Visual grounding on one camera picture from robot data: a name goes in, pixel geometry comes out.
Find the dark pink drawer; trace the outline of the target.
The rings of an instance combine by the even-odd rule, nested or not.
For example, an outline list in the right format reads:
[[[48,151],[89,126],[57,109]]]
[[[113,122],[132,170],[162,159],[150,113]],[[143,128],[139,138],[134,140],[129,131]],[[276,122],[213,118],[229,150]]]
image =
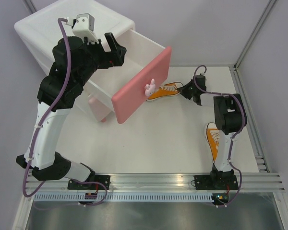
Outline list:
[[[124,123],[148,97],[144,88],[155,79],[156,90],[168,78],[172,48],[163,47],[130,29],[117,38],[127,49],[121,67],[97,70],[85,85],[85,92],[96,97]]]

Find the light pink drawer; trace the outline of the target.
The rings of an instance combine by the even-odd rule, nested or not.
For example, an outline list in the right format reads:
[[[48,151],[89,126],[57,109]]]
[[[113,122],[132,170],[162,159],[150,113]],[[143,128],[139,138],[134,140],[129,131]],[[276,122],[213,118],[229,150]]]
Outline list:
[[[106,122],[106,117],[112,112],[110,108],[108,108],[92,95],[89,95],[88,97],[88,105],[98,122]]]

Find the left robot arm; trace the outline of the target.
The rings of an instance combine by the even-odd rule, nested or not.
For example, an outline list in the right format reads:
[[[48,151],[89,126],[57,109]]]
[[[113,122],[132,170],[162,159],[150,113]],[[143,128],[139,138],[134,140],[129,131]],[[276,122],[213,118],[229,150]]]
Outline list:
[[[95,185],[95,172],[82,163],[75,163],[56,152],[64,121],[84,90],[84,85],[98,69],[120,67],[127,49],[116,41],[112,33],[105,38],[110,51],[101,41],[89,42],[87,37],[62,38],[52,49],[54,63],[38,90],[38,112],[30,147],[17,156],[16,163],[39,181],[74,179],[85,190]]]

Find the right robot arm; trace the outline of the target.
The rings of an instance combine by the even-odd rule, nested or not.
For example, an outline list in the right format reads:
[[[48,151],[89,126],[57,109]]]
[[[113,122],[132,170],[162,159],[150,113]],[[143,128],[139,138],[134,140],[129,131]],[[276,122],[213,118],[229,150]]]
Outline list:
[[[203,74],[193,76],[178,91],[197,105],[214,110],[214,122],[205,129],[208,143],[216,147],[212,152],[212,170],[209,174],[194,176],[196,190],[239,190],[241,183],[235,172],[241,171],[234,165],[233,158],[238,137],[247,125],[240,94],[208,91]]]

